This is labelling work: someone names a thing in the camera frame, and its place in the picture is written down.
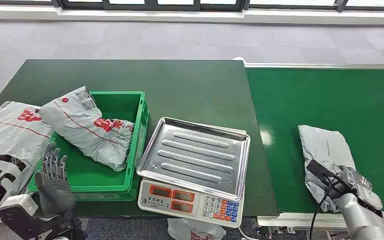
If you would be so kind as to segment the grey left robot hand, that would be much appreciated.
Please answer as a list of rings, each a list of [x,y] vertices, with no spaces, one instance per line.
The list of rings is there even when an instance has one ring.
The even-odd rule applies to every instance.
[[[76,198],[68,181],[67,159],[57,144],[50,142],[43,152],[41,170],[34,174],[41,209],[46,216],[74,216]]]

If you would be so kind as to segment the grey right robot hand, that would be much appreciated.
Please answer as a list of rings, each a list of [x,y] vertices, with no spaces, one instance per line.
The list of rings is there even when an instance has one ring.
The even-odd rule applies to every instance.
[[[352,193],[357,196],[368,208],[374,211],[383,209],[380,197],[373,192],[372,184],[354,168],[339,165],[340,171],[336,174],[341,180],[339,190],[343,193]]]

